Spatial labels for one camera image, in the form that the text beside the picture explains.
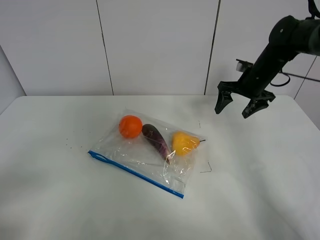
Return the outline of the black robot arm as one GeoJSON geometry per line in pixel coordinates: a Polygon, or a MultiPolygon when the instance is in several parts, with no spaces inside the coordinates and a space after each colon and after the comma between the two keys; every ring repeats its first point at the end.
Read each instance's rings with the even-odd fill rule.
{"type": "Polygon", "coordinates": [[[246,119],[266,109],[276,97],[266,87],[272,83],[283,67],[298,54],[320,55],[320,5],[308,1],[310,16],[298,20],[288,15],[279,20],[270,32],[268,44],[255,63],[238,60],[236,70],[242,75],[238,81],[221,81],[214,108],[216,114],[233,101],[232,94],[238,94],[250,101],[242,111],[246,119]]]}

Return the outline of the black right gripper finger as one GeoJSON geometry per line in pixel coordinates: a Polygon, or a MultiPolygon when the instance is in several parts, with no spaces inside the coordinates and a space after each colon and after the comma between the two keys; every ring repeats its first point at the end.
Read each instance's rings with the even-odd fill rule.
{"type": "Polygon", "coordinates": [[[269,106],[268,101],[268,99],[251,99],[242,111],[243,118],[247,119],[258,111],[266,109],[269,106]]]}

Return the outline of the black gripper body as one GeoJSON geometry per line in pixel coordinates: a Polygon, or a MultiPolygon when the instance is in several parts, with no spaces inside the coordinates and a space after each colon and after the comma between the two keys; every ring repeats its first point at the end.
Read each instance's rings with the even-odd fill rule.
{"type": "Polygon", "coordinates": [[[221,81],[218,86],[219,96],[224,100],[231,100],[232,94],[238,94],[251,100],[267,100],[272,102],[276,96],[269,91],[263,90],[261,93],[255,94],[249,88],[243,86],[238,81],[221,81]]]}

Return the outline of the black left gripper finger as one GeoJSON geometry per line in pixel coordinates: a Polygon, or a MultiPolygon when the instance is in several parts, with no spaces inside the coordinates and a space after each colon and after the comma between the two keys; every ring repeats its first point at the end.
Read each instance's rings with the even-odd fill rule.
{"type": "Polygon", "coordinates": [[[217,102],[214,108],[215,113],[218,115],[222,110],[233,101],[231,92],[229,91],[219,91],[217,102]]]}

